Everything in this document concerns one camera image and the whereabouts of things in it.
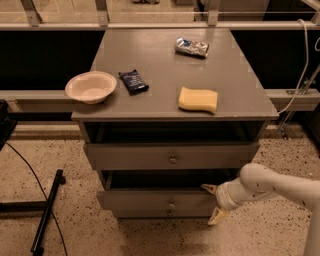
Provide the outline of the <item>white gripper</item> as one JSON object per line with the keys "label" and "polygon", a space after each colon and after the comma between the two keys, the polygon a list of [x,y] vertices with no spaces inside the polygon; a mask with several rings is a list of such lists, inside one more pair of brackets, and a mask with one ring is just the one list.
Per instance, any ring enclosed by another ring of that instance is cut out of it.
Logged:
{"label": "white gripper", "polygon": [[239,186],[232,182],[225,182],[217,186],[212,184],[202,184],[201,187],[210,194],[215,195],[218,205],[222,208],[215,207],[211,217],[208,220],[210,226],[217,225],[223,221],[228,215],[228,210],[235,210],[240,204],[235,200],[234,196],[239,191]]}

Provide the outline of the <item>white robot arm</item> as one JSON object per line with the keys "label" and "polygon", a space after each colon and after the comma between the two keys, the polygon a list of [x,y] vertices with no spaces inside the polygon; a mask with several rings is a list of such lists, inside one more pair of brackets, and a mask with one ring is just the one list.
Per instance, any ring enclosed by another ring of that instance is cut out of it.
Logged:
{"label": "white robot arm", "polygon": [[216,206],[209,225],[221,222],[230,211],[247,202],[282,196],[311,212],[311,221],[303,256],[320,256],[320,181],[282,175],[257,163],[244,165],[239,176],[220,185],[202,184],[212,194]]}

